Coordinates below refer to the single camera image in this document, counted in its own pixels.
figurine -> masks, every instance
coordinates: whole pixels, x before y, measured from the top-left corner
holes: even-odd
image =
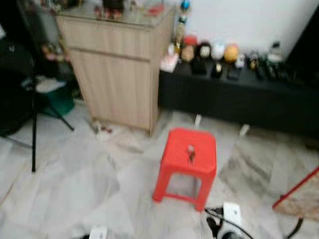
[[[235,67],[236,68],[243,68],[245,66],[245,55],[244,54],[239,54],[236,62],[235,62]]]
[[[198,45],[196,50],[196,56],[199,56],[201,59],[209,59],[211,54],[211,46],[208,41],[202,42]]]
[[[124,10],[124,0],[103,0],[104,16],[119,19]]]
[[[217,41],[213,44],[213,49],[211,50],[211,57],[213,60],[221,60],[225,53],[225,44],[222,41]]]
[[[181,59],[185,62],[190,62],[194,58],[194,47],[186,46],[181,51]]]
[[[210,76],[212,78],[220,78],[223,73],[223,66],[220,62],[216,62],[213,64],[213,68],[211,70]]]
[[[284,56],[280,49],[280,42],[273,43],[269,53],[267,54],[267,60],[271,63],[281,63],[284,61]]]
[[[94,7],[94,14],[96,15],[96,17],[101,16],[101,8],[98,5]]]
[[[236,61],[238,56],[238,45],[237,44],[230,44],[227,46],[224,54],[224,59],[228,63],[233,63]]]
[[[181,5],[180,5],[180,9],[181,9],[182,13],[186,14],[188,12],[189,8],[190,8],[189,0],[183,0],[181,2]]]
[[[252,51],[249,55],[248,55],[248,65],[249,65],[249,68],[251,70],[256,70],[256,68],[258,67],[258,59],[259,59],[259,55],[257,52],[255,51]]]

white wall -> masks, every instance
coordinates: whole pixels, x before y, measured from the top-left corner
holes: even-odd
[[[243,51],[266,51],[279,40],[287,55],[318,4],[319,0],[192,0],[186,31],[202,40],[235,42]]]

green basket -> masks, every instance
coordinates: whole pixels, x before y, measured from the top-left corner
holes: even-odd
[[[67,85],[49,93],[42,94],[42,96],[45,97],[61,115],[69,113],[74,108],[73,98]],[[46,106],[43,112],[55,115],[49,106]]]

cabinet door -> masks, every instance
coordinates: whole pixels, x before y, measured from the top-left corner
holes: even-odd
[[[72,64],[92,117],[150,128],[150,64],[71,50]]]

toy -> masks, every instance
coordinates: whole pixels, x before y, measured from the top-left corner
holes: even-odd
[[[184,45],[185,47],[181,51],[181,59],[185,62],[190,62],[194,58],[197,37],[194,35],[187,35],[184,38]]]
[[[245,55],[244,54],[239,54],[236,62],[235,62],[235,67],[236,68],[243,68],[245,65]]]
[[[225,53],[225,44],[222,41],[217,41],[213,44],[211,57],[214,60],[221,60]]]
[[[256,70],[256,68],[258,67],[258,58],[259,58],[259,55],[257,52],[255,51],[252,51],[251,53],[249,53],[248,55],[248,66],[251,70]]]
[[[194,58],[194,47],[186,46],[181,51],[181,59],[185,62],[190,62]]]
[[[201,59],[210,58],[211,46],[209,42],[205,41],[198,45],[196,50],[196,56],[199,56]]]
[[[224,54],[224,59],[228,63],[233,63],[236,61],[238,56],[238,45],[231,44],[227,46]]]
[[[119,19],[122,17],[124,10],[123,1],[124,0],[103,0],[103,10],[95,6],[94,13],[96,17],[113,17],[113,19]]]
[[[283,54],[280,49],[280,42],[276,41],[273,43],[268,55],[267,60],[271,63],[280,63],[284,61]]]
[[[178,54],[175,53],[174,44],[168,46],[168,55],[160,61],[160,69],[166,72],[173,72],[178,62]]]
[[[223,66],[220,62],[216,62],[213,65],[210,76],[212,78],[220,78],[223,73]]]
[[[180,9],[182,11],[182,13],[187,13],[187,11],[189,10],[190,8],[190,2],[189,0],[183,0],[181,2],[181,5],[180,5]]]

